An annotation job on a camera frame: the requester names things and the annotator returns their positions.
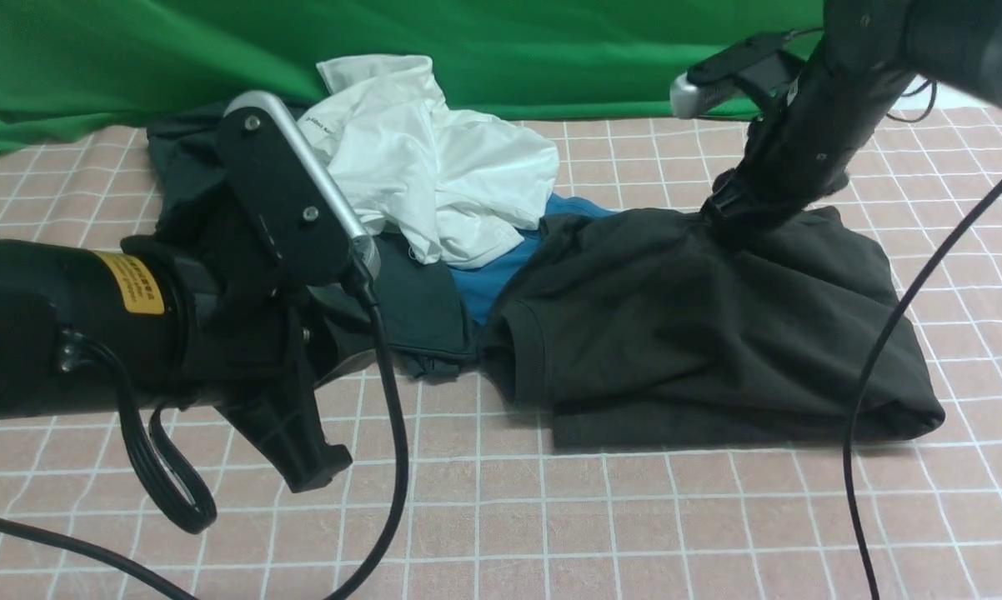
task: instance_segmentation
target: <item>black t-shirt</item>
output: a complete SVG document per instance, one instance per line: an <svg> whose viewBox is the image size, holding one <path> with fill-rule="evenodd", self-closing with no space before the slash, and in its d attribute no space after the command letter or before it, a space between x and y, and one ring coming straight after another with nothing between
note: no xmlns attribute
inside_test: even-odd
<svg viewBox="0 0 1002 600"><path fill-rule="evenodd" d="M878 243L837 209L732 254L698 215L547 216L494 306L479 361L517 407L552 411L557 448L778 444L843 437L862 366L897 306ZM879 360L860 440L945 418L912 324Z"/></svg>

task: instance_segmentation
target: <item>blue shirt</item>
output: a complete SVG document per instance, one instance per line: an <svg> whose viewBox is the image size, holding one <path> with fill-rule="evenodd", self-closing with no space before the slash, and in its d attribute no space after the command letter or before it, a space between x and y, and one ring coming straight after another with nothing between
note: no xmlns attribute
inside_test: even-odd
<svg viewBox="0 0 1002 600"><path fill-rule="evenodd" d="M611 210L599 207L581 197L562 198L557 194L550 196L546 202L546 215L585 215L595 219L612 215ZM456 289L464 299L471 319L479 326L486 324L490 309L494 307L501 289L523 268L531 258L531 254L542 245L542 238L537 230L523 232L523 242L507 254L478 269L450 268Z"/></svg>

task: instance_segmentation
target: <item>green cloth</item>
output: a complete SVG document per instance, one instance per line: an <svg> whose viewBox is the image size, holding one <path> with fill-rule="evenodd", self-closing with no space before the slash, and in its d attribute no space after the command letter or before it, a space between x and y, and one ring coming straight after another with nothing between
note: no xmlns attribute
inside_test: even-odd
<svg viewBox="0 0 1002 600"><path fill-rule="evenodd" d="M317 62L378 52L433 57L452 107L660 116L677 73L748 34L815 26L822 1L0 0L0 155L249 88L322 98Z"/></svg>

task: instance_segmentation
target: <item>clothing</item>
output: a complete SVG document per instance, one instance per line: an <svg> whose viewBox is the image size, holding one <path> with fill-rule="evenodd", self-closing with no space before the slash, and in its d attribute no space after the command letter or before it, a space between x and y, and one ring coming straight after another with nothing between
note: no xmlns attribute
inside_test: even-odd
<svg viewBox="0 0 1002 600"><path fill-rule="evenodd" d="M546 215L585 215L600 219L612 215L612 211L585 198L562 198L552 194L546 202ZM494 302L501 295L501 289L508 280L516 274L516 270L523 268L531 254L542 245L538 228L520 231L520 234L523 235L523 242L489 265L479 269L453 269L456 289L459 290L460 297L463 297L471 319L479 326L486 325L490 309L494 308Z"/></svg>
<svg viewBox="0 0 1002 600"><path fill-rule="evenodd" d="M164 186L158 235L192 236L193 226L220 201L236 201L215 154L215 125L229 102L201 106L157 119L146 127L149 157ZM296 117L311 102L285 99ZM413 377L450 379L477 362L475 334L448 266L422 265L409 255L402 235L375 237L382 268L375 293L398 361ZM364 369L375 342L367 315L338 287L315 289L325 311L325 327L334 342L334 364L325 380Z"/></svg>
<svg viewBox="0 0 1002 600"><path fill-rule="evenodd" d="M508 402L553 411L559 449L837 441L898 299L878 243L837 209L730 254L699 215L546 216L479 360ZM906 440L944 411L912 324L871 377L860 440Z"/></svg>
<svg viewBox="0 0 1002 600"><path fill-rule="evenodd" d="M299 126L372 234L387 223L414 257L478 268L538 227L557 147L526 126L450 110L429 57L318 65L331 95Z"/></svg>

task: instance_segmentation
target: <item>wrinkled cloth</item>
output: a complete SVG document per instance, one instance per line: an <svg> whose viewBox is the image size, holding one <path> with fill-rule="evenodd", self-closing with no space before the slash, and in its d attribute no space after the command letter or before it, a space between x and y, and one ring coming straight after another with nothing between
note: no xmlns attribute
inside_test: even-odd
<svg viewBox="0 0 1002 600"><path fill-rule="evenodd" d="M450 110L429 57L341 57L317 65L331 95L299 119L372 234L387 224L420 262L478 268L538 227L557 147L526 126Z"/></svg>

